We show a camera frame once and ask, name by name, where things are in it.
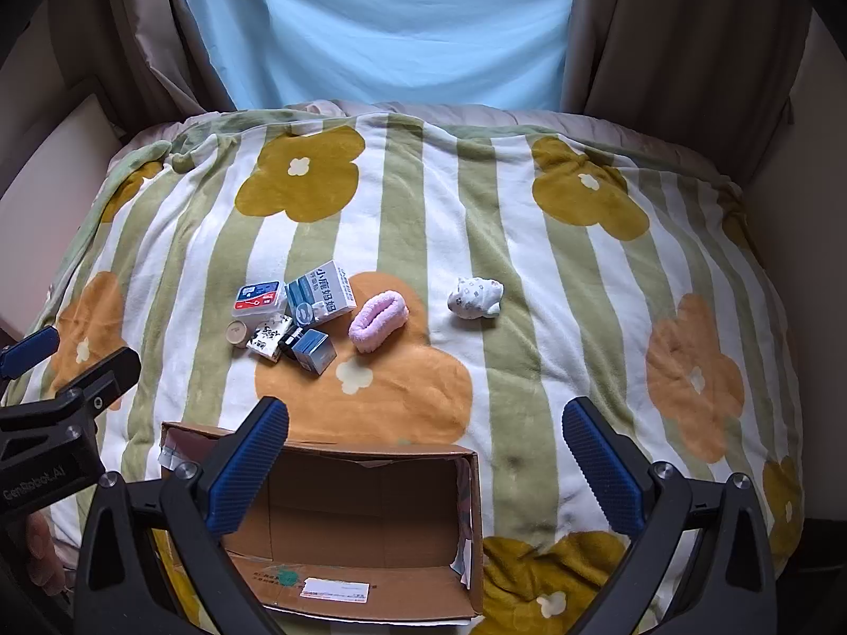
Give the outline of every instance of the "bed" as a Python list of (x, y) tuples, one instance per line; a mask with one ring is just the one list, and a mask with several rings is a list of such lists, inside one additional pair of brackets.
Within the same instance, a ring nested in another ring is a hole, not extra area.
[[(359, 305), (401, 292), (408, 326), (363, 357), (346, 337), (353, 315), (329, 322), (338, 357), (317, 380), (226, 342), (241, 285), (329, 259)], [(505, 286), (494, 321), (447, 309), (456, 280), (474, 276)], [(151, 129), (113, 159), (45, 324), (60, 349), (7, 402), (48, 398), (129, 345), (141, 379), (98, 441), (130, 480), (158, 476), (162, 422), (235, 429), (264, 394), (289, 406), (291, 439), (477, 451), (475, 635), (565, 632), (626, 550), (557, 430), (575, 396), (651, 460), (750, 475), (778, 570), (799, 541), (796, 378), (740, 190), (691, 150), (609, 122), (316, 101)], [(91, 498), (50, 508), (69, 561)], [(668, 606), (687, 535), (644, 628)]]

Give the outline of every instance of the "red and blue label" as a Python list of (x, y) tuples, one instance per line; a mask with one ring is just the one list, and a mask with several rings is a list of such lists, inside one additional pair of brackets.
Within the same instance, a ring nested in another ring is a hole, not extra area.
[(236, 296), (235, 310), (240, 311), (245, 308), (259, 308), (263, 305), (274, 305), (279, 292), (279, 282), (265, 282), (264, 284), (242, 286)]

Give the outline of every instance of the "human hand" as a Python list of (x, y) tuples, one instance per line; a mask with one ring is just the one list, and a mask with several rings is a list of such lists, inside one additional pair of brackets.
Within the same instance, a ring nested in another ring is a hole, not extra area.
[(47, 519), (41, 513), (33, 513), (26, 520), (26, 546), (31, 555), (26, 565), (30, 579), (51, 597), (59, 594), (65, 589), (65, 569), (56, 556)]

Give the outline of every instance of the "blue gripper pad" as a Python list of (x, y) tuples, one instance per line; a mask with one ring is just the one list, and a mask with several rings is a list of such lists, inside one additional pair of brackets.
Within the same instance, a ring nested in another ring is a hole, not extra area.
[(17, 379), (56, 351), (58, 332), (54, 326), (45, 326), (3, 351), (0, 355), (0, 378)]
[[(278, 398), (265, 396), (238, 431), (221, 439), (210, 453), (209, 458), (229, 453), (208, 491), (206, 527), (213, 536), (219, 538), (238, 529), (287, 437), (288, 409)], [(235, 450), (230, 453), (227, 449), (232, 443)], [(203, 470), (205, 475), (206, 461)]]
[(575, 398), (565, 406), (562, 436), (611, 529), (634, 538), (645, 526), (641, 487), (579, 403), (581, 400)]

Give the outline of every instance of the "open cardboard box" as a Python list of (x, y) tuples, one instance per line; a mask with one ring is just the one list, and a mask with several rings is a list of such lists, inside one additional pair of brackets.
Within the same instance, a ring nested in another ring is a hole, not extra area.
[[(183, 460), (201, 462), (229, 433), (164, 422), (163, 476)], [(480, 530), (479, 469), (468, 449), (289, 441), (222, 544), (270, 609), (434, 625), (467, 623), (482, 610)]]

